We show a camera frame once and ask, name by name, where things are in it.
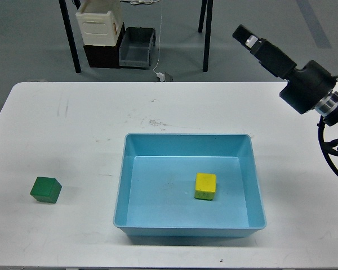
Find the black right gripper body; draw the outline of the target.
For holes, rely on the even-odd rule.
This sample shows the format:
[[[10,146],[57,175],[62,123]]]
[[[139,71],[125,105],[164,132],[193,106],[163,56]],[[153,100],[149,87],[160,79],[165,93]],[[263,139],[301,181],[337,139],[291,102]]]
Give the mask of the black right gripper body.
[[[336,84],[335,77],[313,60],[300,70],[294,69],[286,80],[287,85],[279,96],[299,114],[314,109]]]

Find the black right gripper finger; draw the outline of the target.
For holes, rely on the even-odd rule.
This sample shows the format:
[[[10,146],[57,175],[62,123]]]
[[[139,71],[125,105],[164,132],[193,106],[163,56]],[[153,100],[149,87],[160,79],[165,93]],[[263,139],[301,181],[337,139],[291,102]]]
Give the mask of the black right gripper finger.
[[[264,38],[257,37],[243,25],[239,25],[232,36],[275,77],[286,78],[296,67],[296,63],[278,47]]]

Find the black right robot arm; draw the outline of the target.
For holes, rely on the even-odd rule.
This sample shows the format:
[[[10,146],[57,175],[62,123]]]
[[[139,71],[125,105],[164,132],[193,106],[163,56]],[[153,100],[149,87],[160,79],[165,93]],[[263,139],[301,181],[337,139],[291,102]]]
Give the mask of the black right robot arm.
[[[324,129],[338,123],[338,92],[333,91],[338,76],[333,76],[315,61],[309,61],[302,69],[277,46],[259,38],[245,26],[239,25],[233,33],[243,47],[254,55],[262,67],[277,78],[287,81],[280,97],[299,114],[315,110],[320,115],[318,142],[323,157],[338,177],[338,169],[332,161],[338,157],[338,139],[326,142]]]

